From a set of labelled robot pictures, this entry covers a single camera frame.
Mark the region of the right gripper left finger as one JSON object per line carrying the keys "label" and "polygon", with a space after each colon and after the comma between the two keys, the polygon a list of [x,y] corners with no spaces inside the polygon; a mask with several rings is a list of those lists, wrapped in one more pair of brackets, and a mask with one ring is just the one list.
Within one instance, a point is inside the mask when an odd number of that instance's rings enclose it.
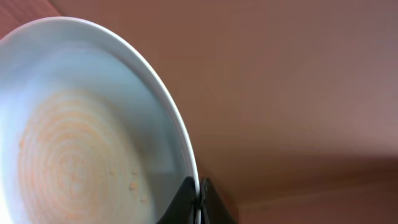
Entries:
{"label": "right gripper left finger", "polygon": [[197,194],[193,177],[186,177],[156,224],[196,224]]}

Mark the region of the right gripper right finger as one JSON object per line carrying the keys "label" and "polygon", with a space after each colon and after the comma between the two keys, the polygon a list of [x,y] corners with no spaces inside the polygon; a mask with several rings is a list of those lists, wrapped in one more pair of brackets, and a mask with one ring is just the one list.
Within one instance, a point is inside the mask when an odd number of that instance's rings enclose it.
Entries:
{"label": "right gripper right finger", "polygon": [[238,224],[221,200],[209,178],[201,180],[201,224]]}

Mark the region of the white plate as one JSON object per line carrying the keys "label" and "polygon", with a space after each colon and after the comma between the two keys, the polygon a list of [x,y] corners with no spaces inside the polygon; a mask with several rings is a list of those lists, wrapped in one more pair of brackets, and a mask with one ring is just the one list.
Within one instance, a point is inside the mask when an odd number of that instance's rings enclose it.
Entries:
{"label": "white plate", "polygon": [[1,39],[1,222],[157,223],[192,145],[165,85],[136,49],[72,17]]}

